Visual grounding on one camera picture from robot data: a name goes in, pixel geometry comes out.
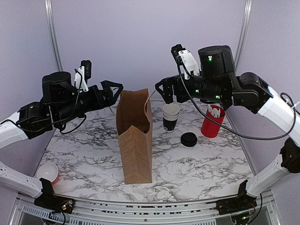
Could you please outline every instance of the paper bag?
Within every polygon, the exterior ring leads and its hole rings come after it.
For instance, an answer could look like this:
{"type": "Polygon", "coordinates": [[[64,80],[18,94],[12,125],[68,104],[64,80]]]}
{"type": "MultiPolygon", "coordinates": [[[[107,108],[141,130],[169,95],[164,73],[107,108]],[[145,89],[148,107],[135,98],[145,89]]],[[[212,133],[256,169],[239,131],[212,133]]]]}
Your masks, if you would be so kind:
{"type": "Polygon", "coordinates": [[[148,89],[121,92],[116,117],[125,184],[152,183],[153,123],[148,96],[148,89]]]}

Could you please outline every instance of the black lid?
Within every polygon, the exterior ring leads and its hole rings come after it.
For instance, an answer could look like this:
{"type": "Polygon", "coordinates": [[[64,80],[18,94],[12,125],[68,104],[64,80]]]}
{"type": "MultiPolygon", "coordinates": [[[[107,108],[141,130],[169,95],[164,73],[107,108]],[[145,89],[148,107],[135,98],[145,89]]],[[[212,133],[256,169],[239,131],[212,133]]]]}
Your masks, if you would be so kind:
{"type": "Polygon", "coordinates": [[[194,133],[188,132],[181,136],[181,143],[187,147],[193,147],[197,144],[197,137],[194,133]]]}

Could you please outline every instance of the marble table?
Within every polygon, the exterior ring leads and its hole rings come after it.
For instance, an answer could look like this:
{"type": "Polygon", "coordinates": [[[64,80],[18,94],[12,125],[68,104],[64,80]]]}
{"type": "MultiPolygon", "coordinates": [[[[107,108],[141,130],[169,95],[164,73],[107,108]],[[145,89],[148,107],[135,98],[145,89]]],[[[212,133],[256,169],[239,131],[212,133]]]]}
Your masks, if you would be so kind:
{"type": "MultiPolygon", "coordinates": [[[[124,184],[115,105],[112,111],[106,108],[87,113],[87,121],[70,134],[54,133],[40,164],[58,166],[60,179],[54,191],[118,202],[192,201],[237,194],[239,184],[253,177],[237,137],[222,128],[216,138],[204,137],[200,131],[203,118],[190,102],[180,104],[175,130],[165,131],[163,105],[163,101],[151,101],[153,183],[124,184]],[[187,148],[180,143],[185,132],[196,134],[196,146],[187,148]]],[[[206,105],[199,105],[206,111],[206,105]]],[[[70,122],[66,131],[79,122],[70,122]]],[[[223,123],[231,127],[227,118],[223,123]]]]}

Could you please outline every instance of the white wall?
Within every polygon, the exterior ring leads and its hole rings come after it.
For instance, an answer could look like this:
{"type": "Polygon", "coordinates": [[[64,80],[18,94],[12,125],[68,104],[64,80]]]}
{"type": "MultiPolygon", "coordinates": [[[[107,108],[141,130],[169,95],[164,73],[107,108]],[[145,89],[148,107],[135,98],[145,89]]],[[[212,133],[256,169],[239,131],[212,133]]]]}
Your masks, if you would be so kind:
{"type": "Polygon", "coordinates": [[[171,47],[182,44],[199,60],[209,45],[235,53],[245,2],[241,0],[53,1],[64,70],[92,61],[89,85],[102,80],[127,90],[149,88],[176,75],[171,47]]]}
{"type": "MultiPolygon", "coordinates": [[[[251,71],[277,92],[289,93],[294,102],[299,95],[300,2],[255,0],[245,50],[238,74],[251,71]]],[[[282,132],[266,119],[241,107],[232,107],[230,118],[236,129],[247,135],[276,136],[282,132]]],[[[247,152],[257,172],[267,166],[284,140],[254,141],[244,139],[247,152]]],[[[283,225],[300,221],[300,175],[290,175],[271,187],[283,225]]]]}
{"type": "MultiPolygon", "coordinates": [[[[42,77],[56,71],[40,0],[0,1],[0,121],[42,97],[42,77]]],[[[1,149],[6,165],[33,175],[51,132],[1,149]]],[[[0,185],[0,224],[7,224],[17,192],[0,185]]]]}

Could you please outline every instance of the red container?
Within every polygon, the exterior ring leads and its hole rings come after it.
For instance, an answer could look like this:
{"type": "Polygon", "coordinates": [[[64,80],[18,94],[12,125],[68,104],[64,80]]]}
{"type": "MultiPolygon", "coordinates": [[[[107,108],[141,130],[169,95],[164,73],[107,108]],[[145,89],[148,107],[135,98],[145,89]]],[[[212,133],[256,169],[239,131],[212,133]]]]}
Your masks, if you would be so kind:
{"type": "MultiPolygon", "coordinates": [[[[213,109],[217,108],[217,109],[221,110],[220,117],[219,118],[213,117],[208,110],[206,111],[206,115],[209,118],[213,119],[215,122],[218,122],[219,124],[222,124],[222,122],[224,120],[224,117],[225,117],[224,109],[222,109],[221,107],[216,106],[216,105],[212,105],[211,107],[213,109]]],[[[209,119],[205,118],[204,122],[202,124],[201,133],[206,137],[213,138],[213,137],[216,137],[218,135],[219,129],[220,129],[219,125],[217,125],[214,122],[210,121],[209,119]]]]}

